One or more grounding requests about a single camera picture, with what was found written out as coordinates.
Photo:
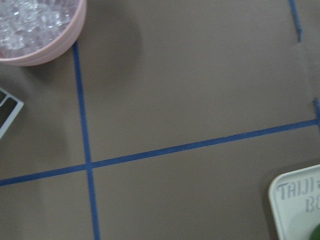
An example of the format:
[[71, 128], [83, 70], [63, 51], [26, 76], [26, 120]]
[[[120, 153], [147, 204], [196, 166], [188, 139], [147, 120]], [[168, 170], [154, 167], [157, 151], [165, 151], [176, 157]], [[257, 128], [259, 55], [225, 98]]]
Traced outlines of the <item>pink bowl with ice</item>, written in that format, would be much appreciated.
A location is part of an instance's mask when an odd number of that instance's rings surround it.
[[0, 62], [36, 66], [64, 54], [78, 39], [86, 0], [2, 0]]

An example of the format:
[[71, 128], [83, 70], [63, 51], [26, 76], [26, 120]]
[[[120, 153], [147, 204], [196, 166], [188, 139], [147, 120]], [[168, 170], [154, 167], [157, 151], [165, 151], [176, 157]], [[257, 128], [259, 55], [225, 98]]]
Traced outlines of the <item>white rectangular tray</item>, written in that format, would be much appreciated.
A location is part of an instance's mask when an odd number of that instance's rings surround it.
[[320, 166], [277, 176], [268, 198], [280, 240], [309, 240], [320, 225]]

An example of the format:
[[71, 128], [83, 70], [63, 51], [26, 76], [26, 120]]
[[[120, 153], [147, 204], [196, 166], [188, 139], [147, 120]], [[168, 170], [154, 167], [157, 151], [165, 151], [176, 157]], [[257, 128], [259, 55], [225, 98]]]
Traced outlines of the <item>green lime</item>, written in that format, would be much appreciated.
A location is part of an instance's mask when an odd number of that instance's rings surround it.
[[309, 240], [320, 240], [320, 224], [318, 224], [312, 231]]

